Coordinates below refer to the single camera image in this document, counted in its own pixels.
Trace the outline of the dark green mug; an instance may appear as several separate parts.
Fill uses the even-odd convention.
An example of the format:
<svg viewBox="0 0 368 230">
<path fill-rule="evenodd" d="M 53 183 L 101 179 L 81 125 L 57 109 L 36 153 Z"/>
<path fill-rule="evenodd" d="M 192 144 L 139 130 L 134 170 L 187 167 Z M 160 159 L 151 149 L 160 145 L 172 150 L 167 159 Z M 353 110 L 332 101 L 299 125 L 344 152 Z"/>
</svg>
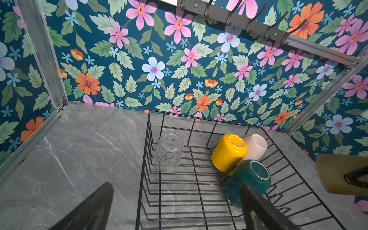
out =
<svg viewBox="0 0 368 230">
<path fill-rule="evenodd" d="M 238 165 L 232 176 L 224 179 L 222 184 L 224 196 L 238 209 L 242 207 L 240 189 L 244 183 L 248 183 L 259 194 L 264 194 L 271 186 L 269 170 L 259 161 L 247 160 Z"/>
</svg>

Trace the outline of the yellow mug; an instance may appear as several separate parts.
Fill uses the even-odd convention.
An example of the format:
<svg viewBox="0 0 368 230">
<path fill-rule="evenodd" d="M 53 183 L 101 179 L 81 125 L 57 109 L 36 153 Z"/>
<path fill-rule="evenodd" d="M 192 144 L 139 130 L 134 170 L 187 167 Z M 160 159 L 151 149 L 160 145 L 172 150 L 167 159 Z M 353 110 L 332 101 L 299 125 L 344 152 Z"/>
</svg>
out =
<svg viewBox="0 0 368 230">
<path fill-rule="evenodd" d="M 223 135 L 215 147 L 211 161 L 219 171 L 228 173 L 238 165 L 247 153 L 248 146 L 245 141 L 236 134 L 228 133 Z"/>
</svg>

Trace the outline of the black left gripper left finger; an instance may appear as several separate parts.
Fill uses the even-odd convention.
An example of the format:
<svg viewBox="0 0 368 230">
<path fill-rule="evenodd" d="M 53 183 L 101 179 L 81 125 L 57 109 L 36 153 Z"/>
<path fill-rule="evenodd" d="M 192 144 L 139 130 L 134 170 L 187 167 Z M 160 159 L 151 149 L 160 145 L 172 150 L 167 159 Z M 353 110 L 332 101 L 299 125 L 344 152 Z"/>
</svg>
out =
<svg viewBox="0 0 368 230">
<path fill-rule="evenodd" d="M 52 230 L 104 230 L 109 219 L 114 189 L 104 183 L 74 210 L 51 227 Z"/>
</svg>

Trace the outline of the pale pink mug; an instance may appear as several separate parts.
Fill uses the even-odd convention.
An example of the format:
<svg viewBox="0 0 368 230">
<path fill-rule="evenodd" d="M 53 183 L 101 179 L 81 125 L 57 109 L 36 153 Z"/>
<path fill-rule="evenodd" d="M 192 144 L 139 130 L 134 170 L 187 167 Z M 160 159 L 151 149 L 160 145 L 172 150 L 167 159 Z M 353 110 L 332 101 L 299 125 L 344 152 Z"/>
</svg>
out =
<svg viewBox="0 0 368 230">
<path fill-rule="evenodd" d="M 260 160 L 268 148 L 266 140 L 258 134 L 243 136 L 242 140 L 247 145 L 248 152 L 240 161 L 240 163 L 247 160 Z"/>
</svg>

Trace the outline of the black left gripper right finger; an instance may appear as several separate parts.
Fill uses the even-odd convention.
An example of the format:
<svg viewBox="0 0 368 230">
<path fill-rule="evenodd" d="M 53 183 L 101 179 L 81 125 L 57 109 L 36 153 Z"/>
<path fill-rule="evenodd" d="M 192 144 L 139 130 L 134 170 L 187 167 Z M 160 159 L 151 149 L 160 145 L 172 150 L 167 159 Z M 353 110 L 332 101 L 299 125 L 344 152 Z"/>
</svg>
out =
<svg viewBox="0 0 368 230">
<path fill-rule="evenodd" d="M 241 206 L 248 230 L 298 230 L 299 227 L 271 205 L 248 183 L 240 188 Z"/>
</svg>

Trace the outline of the clear glass cup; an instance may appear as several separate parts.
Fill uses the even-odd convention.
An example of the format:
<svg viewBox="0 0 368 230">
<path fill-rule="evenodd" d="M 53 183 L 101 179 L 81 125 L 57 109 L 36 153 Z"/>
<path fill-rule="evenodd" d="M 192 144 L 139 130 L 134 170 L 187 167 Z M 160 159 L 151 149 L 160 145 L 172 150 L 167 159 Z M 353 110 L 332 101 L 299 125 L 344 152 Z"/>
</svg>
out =
<svg viewBox="0 0 368 230">
<path fill-rule="evenodd" d="M 161 135 L 156 150 L 152 154 L 152 164 L 163 173 L 171 173 L 179 168 L 184 149 L 184 139 L 177 132 Z"/>
</svg>

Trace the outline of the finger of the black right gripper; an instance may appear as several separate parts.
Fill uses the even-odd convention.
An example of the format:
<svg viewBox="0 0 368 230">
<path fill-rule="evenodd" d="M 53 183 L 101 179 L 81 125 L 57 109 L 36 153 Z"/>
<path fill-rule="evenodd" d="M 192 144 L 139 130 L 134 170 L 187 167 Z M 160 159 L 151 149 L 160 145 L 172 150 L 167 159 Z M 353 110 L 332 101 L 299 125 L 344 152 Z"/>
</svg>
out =
<svg viewBox="0 0 368 230">
<path fill-rule="evenodd" d="M 363 167 L 344 175 L 344 180 L 352 186 L 368 188 L 368 167 Z"/>
</svg>

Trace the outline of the olive glass cup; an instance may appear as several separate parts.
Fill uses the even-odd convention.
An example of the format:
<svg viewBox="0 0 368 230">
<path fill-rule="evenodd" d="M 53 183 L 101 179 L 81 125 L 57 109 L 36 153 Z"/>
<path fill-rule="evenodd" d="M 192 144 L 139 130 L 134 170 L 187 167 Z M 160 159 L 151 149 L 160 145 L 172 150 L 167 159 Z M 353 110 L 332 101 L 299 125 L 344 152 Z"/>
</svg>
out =
<svg viewBox="0 0 368 230">
<path fill-rule="evenodd" d="M 351 155 L 321 154 L 316 157 L 318 176 L 325 190 L 331 194 L 366 196 L 368 189 L 349 185 L 344 175 L 368 166 L 368 158 Z"/>
</svg>

